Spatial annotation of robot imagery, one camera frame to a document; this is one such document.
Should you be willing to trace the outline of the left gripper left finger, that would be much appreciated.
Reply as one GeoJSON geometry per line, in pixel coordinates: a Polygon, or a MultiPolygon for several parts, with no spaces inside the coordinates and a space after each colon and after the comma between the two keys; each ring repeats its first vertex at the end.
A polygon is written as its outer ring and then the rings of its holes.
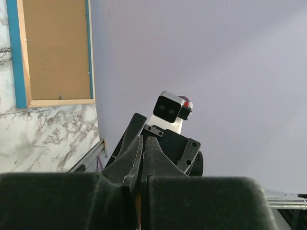
{"type": "Polygon", "coordinates": [[[0,176],[2,230],[132,230],[133,206],[99,173],[0,176]]]}

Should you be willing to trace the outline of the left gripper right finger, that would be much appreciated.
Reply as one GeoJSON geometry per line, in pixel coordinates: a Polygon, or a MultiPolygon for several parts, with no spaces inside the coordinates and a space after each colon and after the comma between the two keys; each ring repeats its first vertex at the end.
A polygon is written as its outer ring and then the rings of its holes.
{"type": "Polygon", "coordinates": [[[262,188],[246,177],[150,177],[143,230],[276,230],[262,188]]]}

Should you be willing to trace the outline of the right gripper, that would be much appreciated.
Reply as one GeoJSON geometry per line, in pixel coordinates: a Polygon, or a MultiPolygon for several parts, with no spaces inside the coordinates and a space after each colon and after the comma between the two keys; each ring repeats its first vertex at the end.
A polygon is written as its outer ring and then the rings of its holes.
{"type": "Polygon", "coordinates": [[[149,176],[193,177],[203,174],[201,144],[169,128],[146,123],[135,113],[113,151],[105,176],[111,183],[134,186],[144,151],[141,182],[149,176]]]}

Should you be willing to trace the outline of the blue picture frame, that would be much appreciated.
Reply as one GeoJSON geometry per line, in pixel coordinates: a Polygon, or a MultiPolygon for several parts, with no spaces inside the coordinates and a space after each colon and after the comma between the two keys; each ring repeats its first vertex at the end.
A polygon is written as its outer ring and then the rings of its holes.
{"type": "Polygon", "coordinates": [[[93,104],[88,0],[6,1],[17,108],[93,104]]]}

